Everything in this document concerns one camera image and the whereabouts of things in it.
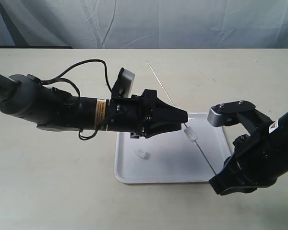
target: black cable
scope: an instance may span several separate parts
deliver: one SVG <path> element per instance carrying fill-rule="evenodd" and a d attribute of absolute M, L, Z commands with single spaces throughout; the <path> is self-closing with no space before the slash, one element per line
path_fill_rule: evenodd
<path fill-rule="evenodd" d="M 53 84 L 53 83 L 56 83 L 56 82 L 69 83 L 76 90 L 76 92 L 78 94 L 77 102 L 76 103 L 72 103 L 72 104 L 66 104 L 66 105 L 78 105 L 79 101 L 80 101 L 80 90 L 78 89 L 78 87 L 71 80 L 66 79 L 66 78 L 54 78 L 54 79 L 46 81 L 46 83 L 43 81 L 43 82 L 41 82 L 41 84 L 42 85 L 50 85 L 50 84 Z"/>
<path fill-rule="evenodd" d="M 63 73 L 61 73 L 60 75 L 56 76 L 55 78 L 51 79 L 51 80 L 42 80 L 41 83 L 42 84 L 50 84 L 48 83 L 49 81 L 52 81 L 54 79 L 58 79 L 58 78 L 61 78 L 62 76 L 64 76 L 67 72 L 69 72 L 71 69 L 79 66 L 79 65 L 82 65 L 82 64 L 85 64 L 85 63 L 89 63 L 89 62 L 99 62 L 99 63 L 102 63 L 105 67 L 105 78 L 106 78 L 106 83 L 107 83 L 107 86 L 108 86 L 108 89 L 110 90 L 110 92 L 112 92 L 112 88 L 109 84 L 109 80 L 108 80 L 108 68 L 107 68 L 107 65 L 105 63 L 104 60 L 100 60 L 100 59 L 88 59 L 88 60 L 84 60 L 84 61 L 80 61 L 76 64 L 73 64 L 72 66 L 68 67 Z"/>
<path fill-rule="evenodd" d="M 82 136 L 81 135 L 81 132 L 82 130 L 79 131 L 78 133 L 78 137 L 80 140 L 90 140 L 92 138 L 94 138 L 96 135 L 97 135 L 97 132 L 103 127 L 105 126 L 110 120 L 118 117 L 118 116 L 121 116 L 121 115 L 124 115 L 126 114 L 126 111 L 120 111 L 119 113 L 115 113 L 115 114 L 111 114 L 109 116 L 107 116 L 105 119 L 103 119 L 97 126 L 96 126 L 96 129 L 94 131 L 94 133 L 90 136 Z"/>

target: plastic tray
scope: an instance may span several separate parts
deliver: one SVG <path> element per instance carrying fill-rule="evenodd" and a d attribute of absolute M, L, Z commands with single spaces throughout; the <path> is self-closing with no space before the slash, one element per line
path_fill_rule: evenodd
<path fill-rule="evenodd" d="M 196 132 L 197 142 L 214 170 L 221 171 L 230 156 L 223 129 L 212 127 L 207 113 L 190 113 L 187 126 Z M 214 173 L 184 129 L 182 126 L 180 131 L 149 139 L 131 139 L 129 133 L 118 133 L 116 178 L 126 184 L 207 182 Z"/>

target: sticker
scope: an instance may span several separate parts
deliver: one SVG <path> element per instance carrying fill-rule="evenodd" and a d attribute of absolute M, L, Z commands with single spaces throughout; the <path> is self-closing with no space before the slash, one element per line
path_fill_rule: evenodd
<path fill-rule="evenodd" d="M 269 133 L 272 133 L 274 130 L 276 130 L 278 128 L 278 120 L 273 122 L 270 126 L 269 126 Z"/>
<path fill-rule="evenodd" d="M 103 119 L 105 119 L 106 105 L 107 105 L 106 99 L 97 99 L 95 110 L 95 128 Z"/>

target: yellow label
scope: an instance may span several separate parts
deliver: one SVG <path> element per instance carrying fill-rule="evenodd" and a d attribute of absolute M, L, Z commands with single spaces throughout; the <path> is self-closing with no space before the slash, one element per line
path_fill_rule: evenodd
<path fill-rule="evenodd" d="M 97 125 L 105 119 L 106 116 L 106 105 L 107 101 L 103 99 L 98 99 L 95 110 L 95 128 Z"/>

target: white table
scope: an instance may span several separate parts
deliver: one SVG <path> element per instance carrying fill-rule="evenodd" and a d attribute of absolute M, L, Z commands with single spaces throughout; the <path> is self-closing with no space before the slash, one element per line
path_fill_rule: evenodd
<path fill-rule="evenodd" d="M 148 60 L 188 112 L 236 100 L 253 102 L 272 119 L 288 111 L 288 50 L 0 49 L 0 73 L 45 80 L 89 58 L 107 62 L 111 84 L 125 67 L 136 74 L 133 94 L 157 89 L 169 103 Z M 66 77 L 82 96 L 110 97 L 101 64 Z M 244 133 L 241 126 L 226 128 L 229 142 Z M 217 196 L 209 184 L 125 185 L 113 174 L 115 141 L 111 132 L 80 141 L 76 132 L 41 131 L 0 113 L 0 230 L 288 230 L 288 173 L 248 195 Z"/>

